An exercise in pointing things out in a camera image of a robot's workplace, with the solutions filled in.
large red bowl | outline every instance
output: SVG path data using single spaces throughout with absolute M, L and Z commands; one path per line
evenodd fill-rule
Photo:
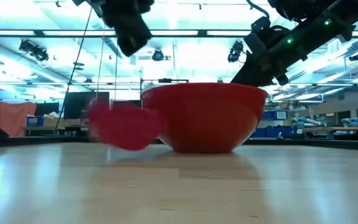
M 159 111 L 159 138 L 176 152 L 230 152 L 246 141 L 263 114 L 267 93 L 226 83 L 189 83 L 145 91 L 143 108 Z

red bowl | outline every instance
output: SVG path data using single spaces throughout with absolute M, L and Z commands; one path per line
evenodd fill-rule
M 143 108 L 159 111 L 159 138 L 176 152 L 230 152 L 257 127 L 268 94 L 226 83 L 168 85 L 145 91 Z

spotlight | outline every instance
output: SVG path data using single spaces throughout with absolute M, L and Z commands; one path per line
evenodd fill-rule
M 238 62 L 242 52 L 243 52 L 242 41 L 236 40 L 228 55 L 228 59 L 227 59 L 228 62 Z
M 162 53 L 161 49 L 156 49 L 154 54 L 153 54 L 153 60 L 156 62 L 160 62 L 162 60 L 164 60 L 164 54 Z
M 45 48 L 31 43 L 29 40 L 22 40 L 18 49 L 32 57 L 35 57 L 36 60 L 40 62 L 47 61 L 49 59 L 49 55 Z
M 349 60 L 350 60 L 351 62 L 353 62 L 353 61 L 358 61 L 358 54 L 355 55 L 355 56 L 349 57 Z

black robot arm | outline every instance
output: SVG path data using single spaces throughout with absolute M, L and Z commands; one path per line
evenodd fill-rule
M 148 12 L 154 0 L 73 0 L 86 1 L 105 24 L 114 27 L 118 45 L 126 56 L 144 47 L 151 33 L 141 14 Z M 252 52 L 232 80 L 244 85 L 271 85 L 276 78 L 280 85 L 288 83 L 287 68 L 326 42 L 339 36 L 348 41 L 358 21 L 358 0 L 268 0 L 284 18 L 299 22 L 293 30 L 271 26 L 266 16 L 252 24 L 252 32 L 244 38 Z
M 252 25 L 251 34 L 244 38 L 252 53 L 247 52 L 247 61 L 232 83 L 264 86 L 271 85 L 272 79 L 276 78 L 280 85 L 285 85 L 289 66 L 298 60 L 307 60 L 308 54 L 332 38 L 339 36 L 343 42 L 351 40 L 356 28 L 353 24 L 358 21 L 358 0 L 302 1 L 309 9 L 300 7 L 293 9 L 293 13 L 290 7 L 296 4 L 289 4 L 285 9 L 282 7 L 287 5 L 283 2 L 288 0 L 272 2 L 270 0 L 282 16 L 300 24 L 288 30 L 270 27 L 270 21 L 265 17 L 257 20 Z

wooden table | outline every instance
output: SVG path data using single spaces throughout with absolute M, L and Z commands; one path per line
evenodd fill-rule
M 2 224 L 358 224 L 358 151 L 0 148 Z
M 334 132 L 336 131 L 358 131 L 358 127 L 316 127 L 303 128 L 303 133 L 326 133 L 328 139 L 334 139 Z

